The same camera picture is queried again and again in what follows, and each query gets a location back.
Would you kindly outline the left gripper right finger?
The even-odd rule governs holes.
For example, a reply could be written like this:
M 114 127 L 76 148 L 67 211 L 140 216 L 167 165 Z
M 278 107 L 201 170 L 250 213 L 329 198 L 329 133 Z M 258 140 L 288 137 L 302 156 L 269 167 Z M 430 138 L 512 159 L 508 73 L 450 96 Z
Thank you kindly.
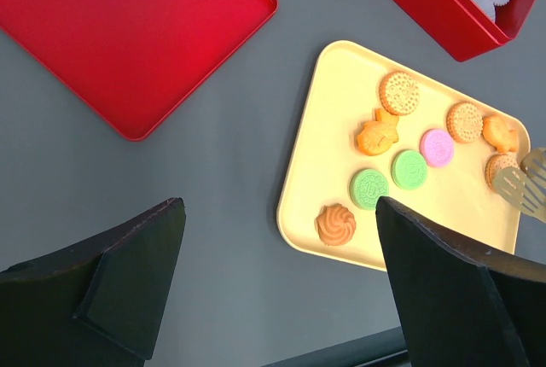
M 545 266 L 437 224 L 391 197 L 376 223 L 414 366 L 543 366 Z

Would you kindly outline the red lid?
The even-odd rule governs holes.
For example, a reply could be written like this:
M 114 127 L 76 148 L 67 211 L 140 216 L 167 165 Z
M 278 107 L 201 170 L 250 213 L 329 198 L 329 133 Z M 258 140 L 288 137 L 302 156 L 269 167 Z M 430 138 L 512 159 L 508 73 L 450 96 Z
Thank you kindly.
M 122 137 L 141 141 L 277 0 L 1 0 L 1 28 Z

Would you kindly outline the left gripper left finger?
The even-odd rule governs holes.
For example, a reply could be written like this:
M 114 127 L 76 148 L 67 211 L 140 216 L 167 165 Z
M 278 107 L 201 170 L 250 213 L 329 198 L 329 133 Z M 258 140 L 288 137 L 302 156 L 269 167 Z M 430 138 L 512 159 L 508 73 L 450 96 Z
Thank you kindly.
M 142 366 L 182 245 L 183 200 L 1 273 L 3 366 Z

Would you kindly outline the pink round cookie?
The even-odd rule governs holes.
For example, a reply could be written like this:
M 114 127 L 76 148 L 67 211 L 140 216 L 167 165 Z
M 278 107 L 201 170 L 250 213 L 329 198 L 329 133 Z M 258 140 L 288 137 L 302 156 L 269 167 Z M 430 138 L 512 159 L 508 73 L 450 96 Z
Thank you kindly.
M 429 166 L 444 167 L 450 164 L 454 156 L 454 141 L 447 131 L 431 129 L 421 137 L 420 152 Z

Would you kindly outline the metal serving tongs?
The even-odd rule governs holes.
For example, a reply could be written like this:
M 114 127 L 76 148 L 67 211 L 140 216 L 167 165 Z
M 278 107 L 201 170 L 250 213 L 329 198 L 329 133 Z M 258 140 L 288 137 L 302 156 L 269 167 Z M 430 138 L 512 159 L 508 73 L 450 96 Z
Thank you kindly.
M 503 168 L 492 184 L 512 207 L 545 223 L 545 148 L 533 149 L 519 168 Z

